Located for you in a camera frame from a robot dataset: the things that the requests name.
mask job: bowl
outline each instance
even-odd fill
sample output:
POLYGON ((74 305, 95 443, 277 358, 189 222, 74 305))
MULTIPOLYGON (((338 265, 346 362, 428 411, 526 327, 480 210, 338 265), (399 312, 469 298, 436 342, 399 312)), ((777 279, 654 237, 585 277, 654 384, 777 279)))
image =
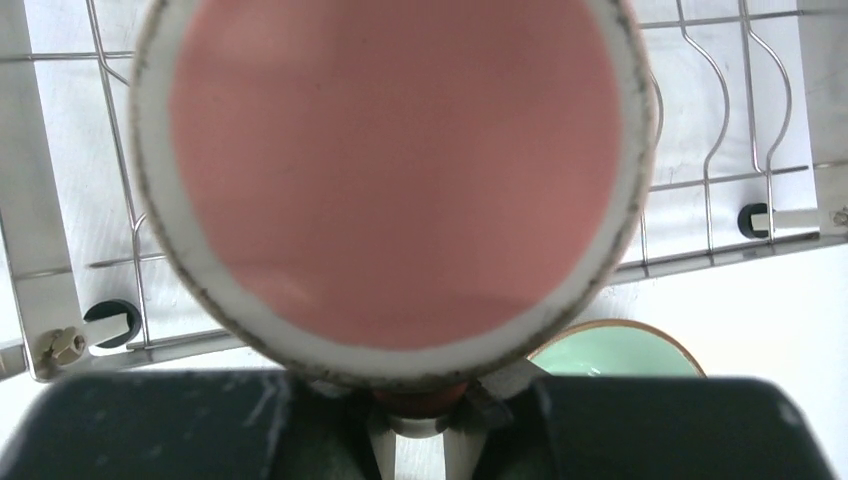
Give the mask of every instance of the bowl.
POLYGON ((706 376, 680 342, 632 320, 596 320, 567 329, 529 358, 552 375, 706 376))

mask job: pink cup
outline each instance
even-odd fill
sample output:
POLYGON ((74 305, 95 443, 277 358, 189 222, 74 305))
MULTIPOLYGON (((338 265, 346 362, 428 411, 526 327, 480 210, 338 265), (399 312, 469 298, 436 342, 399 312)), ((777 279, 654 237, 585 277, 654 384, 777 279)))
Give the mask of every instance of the pink cup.
POLYGON ((330 381, 436 388, 532 351, 647 191, 620 3, 155 2, 133 150, 169 260, 226 328, 330 381))

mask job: wire tine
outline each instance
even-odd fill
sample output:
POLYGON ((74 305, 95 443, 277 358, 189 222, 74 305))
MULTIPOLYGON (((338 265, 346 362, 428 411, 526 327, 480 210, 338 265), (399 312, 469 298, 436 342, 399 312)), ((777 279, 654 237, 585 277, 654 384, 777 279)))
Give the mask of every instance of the wire tine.
POLYGON ((710 64, 710 67, 713 69, 713 72, 715 72, 719 84, 721 85, 721 94, 724 99, 724 119, 721 124, 721 131, 719 132, 718 138, 716 138, 712 148, 707 153, 706 158, 704 158, 703 170, 704 209, 707 219, 707 251, 712 252, 715 245, 713 238, 713 208, 712 198, 710 195, 710 163, 712 163, 713 158, 715 158, 716 153, 718 153, 718 149, 721 148, 721 145, 724 143, 724 139, 727 137, 727 128, 730 125, 730 92, 727 88, 727 79, 724 78, 724 74, 722 73, 721 68, 719 68, 718 63, 716 63, 715 59, 709 54, 709 52, 707 52, 700 44, 698 44, 698 42, 689 36, 689 32, 686 29, 686 19, 683 14, 682 0, 677 0, 677 15, 678 18, 680 18, 680 33, 683 35, 683 39, 710 64))
MULTIPOLYGON (((747 12, 748 1, 741 0, 741 2, 745 6, 745 12, 747 12)), ((783 116, 783 124, 780 126, 780 132, 777 134, 777 138, 774 143, 772 143, 771 147, 769 147, 768 153, 766 153, 766 205, 768 205, 769 241, 774 242, 774 185, 772 182, 772 160, 774 159, 774 153, 778 148, 780 148, 780 145, 786 138, 786 132, 789 131, 789 122, 792 120, 792 84, 789 81, 789 74, 786 72, 786 66, 783 64, 783 61, 777 55, 777 52, 775 52, 774 49, 762 39, 762 37, 754 32, 750 20, 747 22, 747 30, 748 35, 768 54, 769 57, 771 57, 772 61, 774 61, 774 64, 780 71, 780 76, 783 78, 783 88, 786 94, 786 112, 783 116)))
POLYGON ((639 237, 642 241, 642 266, 648 266, 648 227, 645 225, 645 210, 639 217, 639 237))
MULTIPOLYGON (((148 253, 141 254, 138 256, 139 260, 144 262, 152 262, 156 260, 165 260, 167 257, 164 253, 148 253)), ((86 268, 90 268, 92 270, 99 270, 101 268, 109 268, 116 267, 118 265, 126 265, 128 263, 133 263, 133 257, 124 257, 124 258, 112 258, 109 260, 102 260, 99 262, 89 263, 86 265, 86 268)))
MULTIPOLYGON (((654 85, 654 93, 657 98, 657 133, 654 137, 654 151, 656 151, 657 147, 660 144, 660 139, 662 138, 662 130, 665 125, 665 101, 663 100, 662 90, 660 89, 660 83, 657 81, 657 77, 654 75, 654 72, 651 72, 651 83, 654 85)), ((642 212, 639 216, 639 241, 642 246, 642 265, 647 269, 648 268, 648 227, 645 221, 645 208, 642 208, 642 212)))
POLYGON ((130 86, 130 82, 126 78, 124 78, 123 75, 116 72, 112 67, 110 67, 109 64, 106 63, 105 58, 103 59, 103 63, 101 64, 101 66, 106 70, 107 73, 109 73, 110 75, 115 77, 115 80, 123 83, 124 86, 127 86, 127 87, 130 86))
POLYGON ((145 344, 150 343, 150 326, 147 321, 147 302, 144 299, 144 279, 141 275, 141 255, 139 252, 138 228, 144 218, 138 218, 135 212, 135 205, 132 199, 132 186, 127 167, 126 157, 124 155, 124 147, 121 143, 120 127, 118 123, 118 115, 115 109, 115 99, 112 96, 112 86, 109 81, 109 66, 106 64, 106 56, 103 49, 103 39, 100 36, 100 24, 97 20, 97 10, 94 6, 94 0, 86 0, 88 10, 88 21, 91 27, 91 35, 94 39, 94 50, 97 53, 97 61, 100 67, 100 83, 103 87, 103 95, 106 98, 106 110, 109 113, 109 127, 112 131, 112 141, 115 146, 115 154, 118 159, 118 170, 121 175, 121 187, 124 194, 124 203, 127 209, 127 217, 129 217, 131 230, 131 245, 133 257, 133 269, 135 273, 136 289, 138 292, 139 313, 141 314, 141 325, 145 344))
POLYGON ((132 50, 121 50, 117 52, 103 52, 103 56, 105 58, 112 59, 121 59, 121 60, 132 60, 135 56, 135 52, 132 50))
POLYGON ((748 12, 748 2, 739 0, 739 25, 742 30, 742 58, 745 64, 745 95, 748 102, 748 134, 751 142, 751 166, 757 173, 765 173, 760 167, 759 148, 757 142, 757 119, 754 111, 754 79, 751 73, 751 44, 748 36, 751 31, 751 15, 748 12))
POLYGON ((133 269, 135 270, 135 283, 138 293, 138 301, 139 308, 138 312, 141 314, 141 335, 142 340, 144 341, 144 345, 150 345, 150 323, 147 321, 147 302, 144 300, 144 279, 141 275, 141 247, 140 241, 138 238, 139 231, 141 230, 141 225, 144 221, 147 220, 147 214, 142 213, 138 220, 132 226, 133 238, 132 238, 132 257, 133 257, 133 269))

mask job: stainless steel rack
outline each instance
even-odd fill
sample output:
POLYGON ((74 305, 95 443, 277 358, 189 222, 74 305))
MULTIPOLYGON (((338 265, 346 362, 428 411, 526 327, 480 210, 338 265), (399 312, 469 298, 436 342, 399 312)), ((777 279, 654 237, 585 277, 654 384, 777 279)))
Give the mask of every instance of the stainless steel rack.
MULTIPOLYGON (((0 323, 0 379, 241 345, 181 287, 134 191, 127 77, 148 3, 0 3, 0 319, 15 320, 0 323), (112 299, 130 307, 83 320, 112 299), (92 346, 120 336, 133 338, 92 346)), ((844 0, 631 3, 661 121, 649 204, 613 282, 846 242, 844 0)))

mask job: bolt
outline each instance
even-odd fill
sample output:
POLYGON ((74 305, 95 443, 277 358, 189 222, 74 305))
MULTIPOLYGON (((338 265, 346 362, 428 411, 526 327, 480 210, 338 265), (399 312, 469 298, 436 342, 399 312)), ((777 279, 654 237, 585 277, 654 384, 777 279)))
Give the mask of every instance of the bolt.
POLYGON ((839 227, 848 227, 848 207, 833 214, 833 223, 839 227))
POLYGON ((75 327, 68 327, 56 332, 50 344, 50 358, 60 367, 70 365, 82 357, 85 347, 85 337, 75 327))

